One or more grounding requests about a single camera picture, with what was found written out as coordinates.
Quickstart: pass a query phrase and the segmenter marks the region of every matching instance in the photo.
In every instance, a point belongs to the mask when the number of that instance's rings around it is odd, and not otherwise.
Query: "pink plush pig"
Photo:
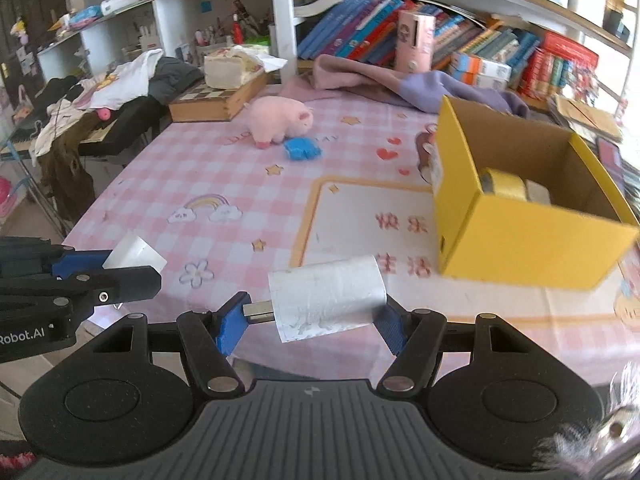
[[[286,97],[260,97],[248,108],[249,131],[260,149],[268,148],[271,141],[280,143],[285,137],[303,137],[314,123],[309,108]]]

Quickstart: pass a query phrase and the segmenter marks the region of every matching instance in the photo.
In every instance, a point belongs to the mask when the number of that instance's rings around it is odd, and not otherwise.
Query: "wooden box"
[[[235,90],[216,90],[201,81],[169,104],[171,117],[175,123],[230,121],[266,85],[265,73]]]

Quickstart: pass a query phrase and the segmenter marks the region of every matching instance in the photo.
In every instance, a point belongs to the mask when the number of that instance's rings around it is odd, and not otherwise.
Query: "purple cloth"
[[[349,92],[404,107],[415,107],[428,114],[440,112],[443,96],[485,104],[494,110],[526,118],[529,108],[516,94],[476,88],[434,70],[405,74],[381,66],[368,65],[341,57],[318,56],[312,74],[297,76],[284,85],[280,95],[307,102]]]

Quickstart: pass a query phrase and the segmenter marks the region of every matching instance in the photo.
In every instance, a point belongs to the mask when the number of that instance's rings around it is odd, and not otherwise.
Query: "cloud print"
[[[209,220],[212,222],[229,222],[231,220],[239,220],[241,216],[242,211],[236,206],[221,205],[209,215]]]
[[[176,209],[166,221],[169,222],[169,224],[175,224],[177,222],[193,222],[195,219],[196,213],[193,209],[181,207],[180,209]]]

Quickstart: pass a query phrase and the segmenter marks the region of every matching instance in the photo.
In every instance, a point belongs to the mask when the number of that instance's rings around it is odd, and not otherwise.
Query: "red bottle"
[[[240,24],[238,23],[238,15],[236,13],[234,13],[234,24],[231,28],[231,34],[233,35],[235,44],[240,45],[244,43],[244,39],[242,38],[242,30],[240,30]]]

